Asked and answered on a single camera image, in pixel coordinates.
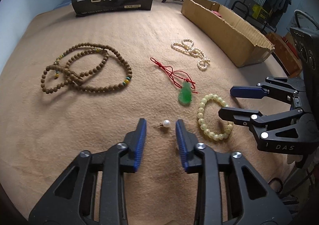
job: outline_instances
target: brown box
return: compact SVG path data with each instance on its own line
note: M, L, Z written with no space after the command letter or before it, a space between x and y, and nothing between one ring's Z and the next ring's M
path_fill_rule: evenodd
M270 40L270 42L275 44L274 53L288 72L289 77L298 76L302 71L301 61L283 41L282 37L272 32L268 33L266 37Z
M217 11L222 19L212 11ZM181 13L208 35L237 67L264 62L274 45L232 10L209 0L184 0Z

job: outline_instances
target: beige blanket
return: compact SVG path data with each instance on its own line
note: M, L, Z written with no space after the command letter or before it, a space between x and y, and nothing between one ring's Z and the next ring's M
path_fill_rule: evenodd
M269 98L236 100L229 94L233 85L255 85L266 76L284 76L272 56L264 63L238 69L180 13L181 3L160 1L154 0L151 11L84 18L76 18L72 6L67 6L38 15L30 23L0 76L0 182L25 217L81 150L105 151L134 130L139 118L145 118L147 137L141 167L125 179L129 224L163 225L171 220L191 224L197 176L184 173L181 167L176 151L176 120L183 119L187 129L204 141L196 114L200 99L209 93L223 97L230 106L259 109L264 114L289 109ZM198 59L171 49L173 41L183 38L193 39L211 59L207 71L197 68ZM43 93L40 79L45 67L82 42L116 48L132 67L129 86L107 94L67 87L54 94ZM198 91L189 107L178 103L179 89L150 57L189 73ZM80 73L100 61L98 55L89 55L71 68ZM105 68L87 83L107 86L124 78L124 69L111 56ZM52 86L60 80L51 79L48 85ZM218 117L218 109L215 103L209 103L205 119L211 130L220 133L224 122ZM173 123L172 128L166 132L153 128L165 119ZM227 140L205 142L218 152L241 151L266 180L274 176L284 179L290 171L287 156L259 152L246 127L235 126Z

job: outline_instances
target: jade pendant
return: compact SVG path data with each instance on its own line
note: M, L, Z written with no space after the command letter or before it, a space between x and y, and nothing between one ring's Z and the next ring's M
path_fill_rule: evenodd
M178 95L178 100L182 104L189 104L192 101L192 89L190 83L184 81L183 87Z

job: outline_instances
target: white pearl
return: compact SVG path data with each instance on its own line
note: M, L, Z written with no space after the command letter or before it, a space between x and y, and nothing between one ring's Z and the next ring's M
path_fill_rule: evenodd
M198 120L198 124L199 125L205 124L205 120L203 118L199 119Z
M204 134L205 134L206 136L208 136L210 132L211 132L211 131L210 131L208 128L204 130Z
M200 125L200 129L201 129L201 130L206 130L206 129L207 129L207 125L206 125L206 124Z
M163 124L163 127L164 127L164 128L169 128L170 125L171 125L171 122L170 122L169 120L164 120L164 121L162 122L162 124Z
M209 136L209 138L214 138L215 133L211 131L211 132L208 134L208 136Z

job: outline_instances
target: red cord loop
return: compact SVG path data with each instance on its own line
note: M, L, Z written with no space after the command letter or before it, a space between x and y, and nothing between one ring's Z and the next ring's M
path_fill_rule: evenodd
M173 81L174 85L177 86L178 88L182 88L182 86L178 82L175 81L174 77L177 77L179 79L182 79L182 80L184 80L186 82L191 83L192 84L191 88L194 89L194 90L196 89L196 87L195 87L196 83L192 81L192 79L190 78L188 73L186 73L184 71L180 71L180 70L173 71L173 67L171 67L171 66L163 66L159 61L157 61L156 59L154 59L152 57L151 57L151 61L153 63L155 63L156 65L158 65L169 76L169 78ZM177 72L181 72L181 73L187 75L188 78L183 78L181 76L178 76L176 74Z

